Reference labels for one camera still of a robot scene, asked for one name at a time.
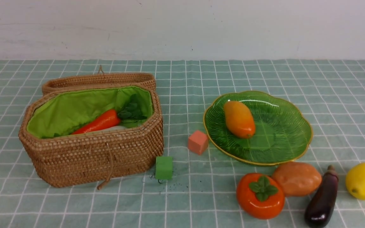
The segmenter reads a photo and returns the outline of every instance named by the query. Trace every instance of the pink cube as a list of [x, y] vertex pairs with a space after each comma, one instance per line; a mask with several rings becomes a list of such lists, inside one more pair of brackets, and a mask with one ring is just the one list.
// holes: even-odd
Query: pink cube
[[208, 137], [202, 131], [197, 130], [188, 138], [188, 149], [198, 155], [202, 155], [208, 145]]

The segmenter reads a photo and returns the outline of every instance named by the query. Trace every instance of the green leaves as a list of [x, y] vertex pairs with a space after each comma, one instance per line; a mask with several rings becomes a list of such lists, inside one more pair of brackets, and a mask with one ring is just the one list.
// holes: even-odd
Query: green leaves
[[144, 120], [146, 117], [143, 115], [142, 110], [139, 108], [138, 97], [136, 94], [131, 95], [129, 103], [118, 113], [118, 118], [122, 120]]
[[278, 188], [270, 184], [270, 181], [265, 175], [262, 175], [258, 181], [251, 182], [249, 188], [256, 194], [256, 198], [260, 201], [266, 201], [269, 196], [278, 193]]

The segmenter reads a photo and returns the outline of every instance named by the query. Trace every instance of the green foam cube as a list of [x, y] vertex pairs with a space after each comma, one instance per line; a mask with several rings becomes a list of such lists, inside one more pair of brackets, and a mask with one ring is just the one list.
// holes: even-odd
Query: green foam cube
[[156, 157], [156, 175], [157, 180], [171, 180], [173, 177], [173, 158], [158, 156]]

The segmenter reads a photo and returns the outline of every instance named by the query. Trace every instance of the eggplant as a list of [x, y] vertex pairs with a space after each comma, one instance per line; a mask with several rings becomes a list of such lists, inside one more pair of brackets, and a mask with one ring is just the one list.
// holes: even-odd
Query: eggplant
[[304, 213], [304, 220], [310, 228], [323, 228], [329, 223], [335, 208], [339, 177], [335, 167], [330, 165], [322, 177], [322, 183], [311, 199]]

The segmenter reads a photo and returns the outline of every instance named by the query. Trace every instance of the wicker basket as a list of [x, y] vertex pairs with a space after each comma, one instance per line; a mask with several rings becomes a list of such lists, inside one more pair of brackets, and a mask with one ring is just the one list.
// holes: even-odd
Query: wicker basket
[[[87, 134], [40, 139], [26, 130], [34, 111], [62, 92], [80, 91], [69, 87], [51, 92], [30, 105], [19, 129], [23, 144], [39, 177], [53, 187], [67, 187], [110, 178], [146, 172], [162, 156], [163, 117], [156, 92], [150, 92], [153, 115], [139, 127], [116, 131], [97, 131]], [[112, 85], [90, 85], [89, 89], [114, 88]]]
[[99, 84], [141, 84], [156, 91], [156, 80], [150, 73], [104, 73], [100, 65], [95, 75], [70, 76], [47, 81], [42, 85], [42, 93], [46, 95], [53, 91], [60, 91], [69, 87], [80, 87]]

